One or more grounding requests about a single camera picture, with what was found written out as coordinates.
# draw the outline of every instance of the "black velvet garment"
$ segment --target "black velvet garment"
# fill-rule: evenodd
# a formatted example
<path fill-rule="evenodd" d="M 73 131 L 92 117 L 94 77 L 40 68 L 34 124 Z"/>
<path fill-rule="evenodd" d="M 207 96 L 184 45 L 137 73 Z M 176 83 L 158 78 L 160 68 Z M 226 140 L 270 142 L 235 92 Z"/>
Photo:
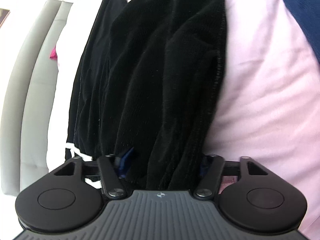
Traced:
<path fill-rule="evenodd" d="M 103 0 L 72 92 L 68 142 L 134 147 L 126 181 L 192 189 L 225 67 L 224 0 Z"/>

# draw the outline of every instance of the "pink fabric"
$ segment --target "pink fabric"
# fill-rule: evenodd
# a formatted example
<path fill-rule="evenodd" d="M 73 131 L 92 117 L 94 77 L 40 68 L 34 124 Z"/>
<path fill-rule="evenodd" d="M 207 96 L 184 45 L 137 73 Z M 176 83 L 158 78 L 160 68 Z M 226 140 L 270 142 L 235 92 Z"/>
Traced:
<path fill-rule="evenodd" d="M 58 56 L 57 56 L 57 52 L 56 52 L 56 46 L 54 46 L 53 50 L 51 51 L 50 59 L 58 60 Z"/>

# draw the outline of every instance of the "gray headboard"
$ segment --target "gray headboard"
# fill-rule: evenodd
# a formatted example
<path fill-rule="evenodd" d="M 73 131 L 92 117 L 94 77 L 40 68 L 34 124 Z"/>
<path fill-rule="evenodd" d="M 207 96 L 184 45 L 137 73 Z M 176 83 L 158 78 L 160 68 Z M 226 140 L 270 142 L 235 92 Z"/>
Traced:
<path fill-rule="evenodd" d="M 14 64 L 0 124 L 2 191 L 17 195 L 48 172 L 47 135 L 57 82 L 49 59 L 72 3 L 48 0 Z"/>

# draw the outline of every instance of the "circular cap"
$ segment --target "circular cap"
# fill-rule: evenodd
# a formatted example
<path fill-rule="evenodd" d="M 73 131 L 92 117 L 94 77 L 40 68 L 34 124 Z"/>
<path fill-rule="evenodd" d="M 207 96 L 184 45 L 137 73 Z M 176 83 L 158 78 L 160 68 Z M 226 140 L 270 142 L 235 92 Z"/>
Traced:
<path fill-rule="evenodd" d="M 247 200 L 256 207 L 273 209 L 282 205 L 284 197 L 280 192 L 271 188 L 256 188 L 248 192 Z"/>
<path fill-rule="evenodd" d="M 201 188 L 197 190 L 196 194 L 199 197 L 209 197 L 212 195 L 212 191 L 206 188 Z"/>
<path fill-rule="evenodd" d="M 75 200 L 75 194 L 62 188 L 49 189 L 38 197 L 38 203 L 51 210 L 59 210 L 71 206 Z"/>
<path fill-rule="evenodd" d="M 124 194 L 124 190 L 121 188 L 114 188 L 108 192 L 111 197 L 121 197 Z"/>

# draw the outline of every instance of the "silver screw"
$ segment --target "silver screw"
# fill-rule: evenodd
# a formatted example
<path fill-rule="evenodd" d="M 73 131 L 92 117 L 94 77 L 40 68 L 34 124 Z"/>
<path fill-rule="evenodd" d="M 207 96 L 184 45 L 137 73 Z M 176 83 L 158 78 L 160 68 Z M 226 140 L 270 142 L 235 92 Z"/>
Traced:
<path fill-rule="evenodd" d="M 121 188 L 114 188 L 108 192 L 111 197 L 121 197 L 124 194 L 124 190 Z"/>
<path fill-rule="evenodd" d="M 209 197 L 212 195 L 212 191 L 206 188 L 201 188 L 197 190 L 196 194 L 199 197 Z"/>

